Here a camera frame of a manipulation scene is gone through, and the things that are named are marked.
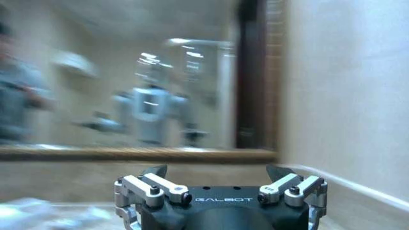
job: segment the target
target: humanoid robot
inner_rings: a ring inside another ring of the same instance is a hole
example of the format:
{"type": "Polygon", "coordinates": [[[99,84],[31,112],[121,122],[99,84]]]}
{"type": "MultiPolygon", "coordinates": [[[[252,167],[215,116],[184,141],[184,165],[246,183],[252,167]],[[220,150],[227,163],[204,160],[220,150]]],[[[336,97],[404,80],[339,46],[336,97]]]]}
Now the humanoid robot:
{"type": "Polygon", "coordinates": [[[95,121],[75,124],[101,132],[134,135],[139,147],[163,147],[168,118],[172,117],[180,121],[183,129],[182,146],[198,147],[198,140],[206,132],[196,128],[192,102],[187,96],[174,95],[163,88],[167,65],[157,62],[143,64],[147,71],[137,75],[143,78],[146,86],[114,96],[119,120],[109,119],[107,115],[97,112],[95,121]]]}

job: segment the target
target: mirror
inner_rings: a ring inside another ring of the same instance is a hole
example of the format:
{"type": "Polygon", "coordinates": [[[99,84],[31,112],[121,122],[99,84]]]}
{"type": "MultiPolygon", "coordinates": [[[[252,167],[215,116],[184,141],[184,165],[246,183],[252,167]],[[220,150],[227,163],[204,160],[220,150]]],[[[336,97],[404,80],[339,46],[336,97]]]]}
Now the mirror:
{"type": "Polygon", "coordinates": [[[232,148],[236,7],[2,1],[0,144],[232,148]]]}

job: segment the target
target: robotic hand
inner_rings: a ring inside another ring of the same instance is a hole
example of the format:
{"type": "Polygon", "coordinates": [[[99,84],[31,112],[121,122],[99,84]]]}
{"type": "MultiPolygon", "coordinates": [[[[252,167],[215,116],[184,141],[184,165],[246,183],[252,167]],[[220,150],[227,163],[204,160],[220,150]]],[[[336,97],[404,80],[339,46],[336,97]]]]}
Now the robotic hand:
{"type": "Polygon", "coordinates": [[[109,119],[109,115],[102,112],[95,112],[95,120],[91,122],[73,122],[74,125],[86,127],[107,133],[126,133],[126,125],[109,119]]]}
{"type": "Polygon", "coordinates": [[[268,165],[272,184],[190,186],[164,179],[167,165],[115,182],[117,214],[127,230],[316,230],[328,184],[268,165]]]}
{"type": "Polygon", "coordinates": [[[208,135],[208,132],[199,130],[194,124],[188,124],[182,133],[186,138],[186,146],[188,147],[198,147],[199,139],[208,135]]]}

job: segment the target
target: wooden ledge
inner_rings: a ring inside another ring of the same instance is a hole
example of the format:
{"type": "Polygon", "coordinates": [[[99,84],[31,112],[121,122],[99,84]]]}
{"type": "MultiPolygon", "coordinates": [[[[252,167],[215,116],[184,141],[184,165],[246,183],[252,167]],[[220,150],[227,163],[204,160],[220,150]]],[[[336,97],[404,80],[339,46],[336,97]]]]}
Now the wooden ledge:
{"type": "Polygon", "coordinates": [[[19,145],[0,147],[0,161],[161,161],[272,163],[278,153],[263,149],[113,148],[19,145]]]}

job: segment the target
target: metal bracket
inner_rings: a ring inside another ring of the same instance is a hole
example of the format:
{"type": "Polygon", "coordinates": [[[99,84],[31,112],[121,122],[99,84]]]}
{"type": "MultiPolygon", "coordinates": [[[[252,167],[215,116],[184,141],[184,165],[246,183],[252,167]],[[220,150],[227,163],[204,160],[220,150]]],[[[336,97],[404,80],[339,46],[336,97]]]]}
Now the metal bracket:
{"type": "Polygon", "coordinates": [[[327,215],[328,183],[311,176],[298,186],[284,192],[284,201],[291,207],[300,207],[304,201],[310,204],[310,230],[318,230],[320,218],[327,215]]]}
{"type": "Polygon", "coordinates": [[[145,175],[146,181],[154,184],[164,190],[170,201],[176,204],[188,205],[192,201],[192,195],[190,194],[190,189],[187,186],[175,184],[154,173],[145,175]]]}
{"type": "Polygon", "coordinates": [[[126,176],[114,185],[117,214],[125,219],[127,230],[142,230],[142,215],[131,205],[146,203],[150,207],[162,207],[166,196],[171,202],[182,205],[192,201],[187,186],[172,183],[154,173],[139,177],[126,176]]]}
{"type": "Polygon", "coordinates": [[[280,201],[280,195],[292,186],[296,186],[303,181],[303,177],[295,173],[288,174],[280,180],[270,185],[260,187],[259,201],[262,204],[272,204],[280,201]]]}
{"type": "Polygon", "coordinates": [[[135,176],[121,178],[115,184],[115,212],[125,219],[127,230],[142,230],[142,215],[131,205],[147,203],[150,207],[164,204],[164,191],[135,176]]]}

